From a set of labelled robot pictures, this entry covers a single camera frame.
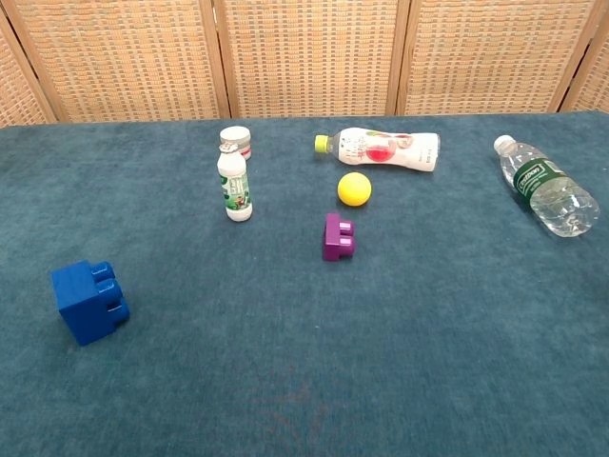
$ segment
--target ball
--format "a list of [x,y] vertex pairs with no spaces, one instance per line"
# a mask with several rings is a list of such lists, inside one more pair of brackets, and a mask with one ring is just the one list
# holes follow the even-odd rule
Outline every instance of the ball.
[[372,185],[363,174],[348,173],[339,181],[337,191],[344,204],[350,207],[359,207],[370,198]]

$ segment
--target purple lego block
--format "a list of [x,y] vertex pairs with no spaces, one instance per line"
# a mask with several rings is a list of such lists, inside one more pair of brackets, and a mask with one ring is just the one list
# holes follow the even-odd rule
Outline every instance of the purple lego block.
[[355,251],[355,227],[351,221],[341,219],[336,212],[325,216],[324,260],[337,261]]

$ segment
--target woven panel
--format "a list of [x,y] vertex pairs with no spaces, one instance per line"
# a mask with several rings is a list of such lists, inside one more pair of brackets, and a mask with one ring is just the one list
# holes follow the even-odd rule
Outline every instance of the woven panel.
[[10,32],[7,30],[8,23],[4,16],[0,17],[0,21],[3,21],[0,28],[0,128],[46,124],[49,119],[17,62],[15,53],[21,50],[11,48],[6,36]]
[[233,113],[384,114],[398,3],[216,1]]
[[11,2],[69,120],[220,117],[198,0]]
[[583,84],[571,108],[609,112],[609,14],[605,16],[603,30],[596,40],[599,40],[598,45],[591,47],[591,54],[586,55],[591,59],[590,67],[585,69],[586,74],[581,75]]
[[576,47],[595,2],[414,3],[418,26],[404,62],[406,114],[557,109],[559,84],[579,60]]

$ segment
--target green bottle label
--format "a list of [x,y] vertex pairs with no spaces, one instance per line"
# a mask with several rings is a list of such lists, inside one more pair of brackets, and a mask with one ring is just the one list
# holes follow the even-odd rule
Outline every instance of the green bottle label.
[[247,175],[225,177],[220,175],[222,190],[225,195],[225,205],[228,209],[246,209],[251,205]]
[[529,202],[535,190],[543,183],[564,176],[566,174],[554,162],[548,159],[533,159],[516,171],[514,188]]

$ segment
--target lego block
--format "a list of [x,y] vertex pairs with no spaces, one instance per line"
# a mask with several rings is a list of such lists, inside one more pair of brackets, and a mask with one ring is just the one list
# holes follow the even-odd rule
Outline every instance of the lego block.
[[83,260],[50,277],[57,309],[81,346],[111,334],[128,319],[129,308],[110,263]]
[[336,212],[325,216],[324,260],[337,261],[355,252],[355,227],[351,221],[341,219]]

